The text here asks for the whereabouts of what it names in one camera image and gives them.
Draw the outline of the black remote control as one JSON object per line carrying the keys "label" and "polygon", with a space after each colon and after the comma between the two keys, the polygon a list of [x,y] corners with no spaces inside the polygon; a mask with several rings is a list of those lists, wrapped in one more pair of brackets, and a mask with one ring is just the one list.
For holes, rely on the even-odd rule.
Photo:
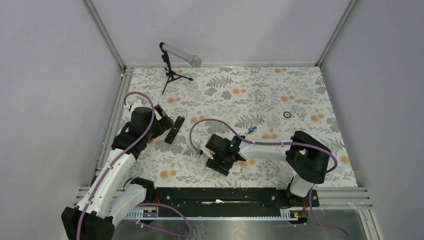
{"label": "black remote control", "polygon": [[185,118],[182,116],[178,116],[177,119],[175,120],[173,126],[171,127],[171,129],[169,130],[169,133],[167,134],[164,142],[167,144],[172,144],[178,134],[178,132],[180,131],[183,123],[185,121]]}

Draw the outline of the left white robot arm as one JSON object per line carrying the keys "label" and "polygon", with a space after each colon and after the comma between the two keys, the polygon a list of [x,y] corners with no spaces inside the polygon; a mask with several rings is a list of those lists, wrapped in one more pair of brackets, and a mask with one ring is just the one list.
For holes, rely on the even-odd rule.
{"label": "left white robot arm", "polygon": [[134,107],[114,138],[108,159],[87,194],[75,207],[66,207],[61,219],[69,240],[110,240],[119,222],[139,203],[152,204],[155,192],[136,180],[119,197],[114,194],[124,175],[148,142],[174,125],[160,105]]}

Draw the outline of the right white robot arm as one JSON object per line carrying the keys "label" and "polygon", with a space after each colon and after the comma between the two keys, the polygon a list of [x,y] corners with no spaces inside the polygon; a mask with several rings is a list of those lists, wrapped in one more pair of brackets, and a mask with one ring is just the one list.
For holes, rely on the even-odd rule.
{"label": "right white robot arm", "polygon": [[329,148],[303,131],[296,131],[289,141],[256,141],[244,135],[232,139],[212,134],[200,152],[206,154],[206,167],[227,176],[235,162],[272,160],[286,162],[294,170],[287,191],[287,201],[301,205],[314,185],[322,184],[332,153]]}

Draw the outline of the floral table mat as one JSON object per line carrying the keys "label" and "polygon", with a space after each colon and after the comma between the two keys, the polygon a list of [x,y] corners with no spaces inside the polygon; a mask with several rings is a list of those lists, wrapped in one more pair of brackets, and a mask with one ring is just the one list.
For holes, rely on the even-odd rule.
{"label": "floral table mat", "polygon": [[212,134],[231,139],[251,127],[255,140],[288,141],[303,131],[323,143],[338,165],[325,177],[325,187],[356,187],[354,170],[318,67],[176,68],[193,78],[169,83],[163,68],[135,68],[127,103],[132,107],[160,105],[172,118],[185,118],[172,144],[154,139],[125,173],[123,180],[141,177],[158,187],[285,187],[294,175],[284,161],[239,161],[241,173],[224,176],[206,167],[193,145]]}

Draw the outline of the black tripod microphone stand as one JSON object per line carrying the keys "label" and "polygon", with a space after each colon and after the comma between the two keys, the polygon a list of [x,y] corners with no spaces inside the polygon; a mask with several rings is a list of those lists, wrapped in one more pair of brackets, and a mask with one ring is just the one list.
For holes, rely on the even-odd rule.
{"label": "black tripod microphone stand", "polygon": [[164,69],[166,71],[165,75],[167,76],[167,80],[165,82],[165,86],[164,86],[164,88],[162,90],[162,93],[161,93],[162,95],[165,93],[166,88],[167,88],[167,86],[168,86],[169,83],[172,83],[172,82],[174,82],[176,80],[179,80],[181,78],[187,79],[189,81],[193,81],[194,80],[191,77],[183,76],[183,75],[178,74],[178,73],[176,73],[175,71],[172,70],[170,58],[169,58],[169,55],[168,55],[168,52],[167,51],[162,50],[161,57],[162,57],[162,60],[166,63],[166,67]]}

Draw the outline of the grey microphone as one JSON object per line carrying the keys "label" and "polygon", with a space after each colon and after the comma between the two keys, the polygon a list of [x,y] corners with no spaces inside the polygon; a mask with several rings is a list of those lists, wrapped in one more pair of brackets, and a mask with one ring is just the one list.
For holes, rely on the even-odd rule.
{"label": "grey microphone", "polygon": [[187,53],[164,42],[159,44],[159,48],[167,54],[174,55],[175,57],[184,60],[192,67],[200,67],[202,65],[202,59],[197,55]]}

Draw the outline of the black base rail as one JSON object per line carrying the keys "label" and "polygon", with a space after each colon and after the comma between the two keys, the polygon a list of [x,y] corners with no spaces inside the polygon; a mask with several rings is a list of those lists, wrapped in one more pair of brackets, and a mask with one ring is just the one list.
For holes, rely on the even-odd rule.
{"label": "black base rail", "polygon": [[179,206],[189,203],[254,203],[281,208],[320,206],[316,190],[311,197],[298,197],[276,187],[153,187],[147,190],[143,202]]}

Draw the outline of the aluminium frame post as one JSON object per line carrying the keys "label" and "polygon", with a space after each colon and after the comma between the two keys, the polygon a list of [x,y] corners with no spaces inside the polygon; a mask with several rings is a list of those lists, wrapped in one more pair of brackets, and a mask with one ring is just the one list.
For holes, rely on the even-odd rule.
{"label": "aluminium frame post", "polygon": [[104,43],[106,44],[107,48],[109,49],[114,61],[118,65],[120,71],[122,73],[126,70],[126,64],[124,60],[122,59],[116,45],[114,44],[104,22],[102,21],[102,18],[100,14],[97,11],[97,8],[92,0],[82,0],[82,3],[85,5],[88,14],[92,18],[94,25],[96,26],[97,30],[100,33],[100,36],[102,37]]}

